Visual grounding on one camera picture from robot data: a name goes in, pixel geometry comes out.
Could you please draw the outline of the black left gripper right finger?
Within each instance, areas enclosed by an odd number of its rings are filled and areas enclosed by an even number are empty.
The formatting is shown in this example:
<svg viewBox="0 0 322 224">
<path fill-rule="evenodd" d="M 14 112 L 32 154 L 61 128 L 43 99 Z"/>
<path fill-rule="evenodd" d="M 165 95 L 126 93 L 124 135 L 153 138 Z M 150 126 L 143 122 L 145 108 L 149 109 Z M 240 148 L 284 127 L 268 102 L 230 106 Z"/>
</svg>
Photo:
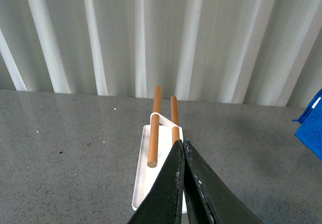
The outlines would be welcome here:
<svg viewBox="0 0 322 224">
<path fill-rule="evenodd" d="M 189 223 L 262 223 L 219 178 L 194 146 L 183 142 Z"/>
</svg>

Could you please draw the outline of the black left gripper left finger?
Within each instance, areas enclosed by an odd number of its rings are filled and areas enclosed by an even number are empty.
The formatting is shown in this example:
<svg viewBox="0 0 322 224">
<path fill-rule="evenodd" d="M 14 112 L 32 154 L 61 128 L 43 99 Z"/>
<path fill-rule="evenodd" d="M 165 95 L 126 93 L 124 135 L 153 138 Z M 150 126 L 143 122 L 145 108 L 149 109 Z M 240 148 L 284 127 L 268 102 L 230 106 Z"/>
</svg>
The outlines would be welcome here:
<svg viewBox="0 0 322 224">
<path fill-rule="evenodd" d="M 181 223 L 185 155 L 183 142 L 175 141 L 151 190 L 129 223 Z"/>
</svg>

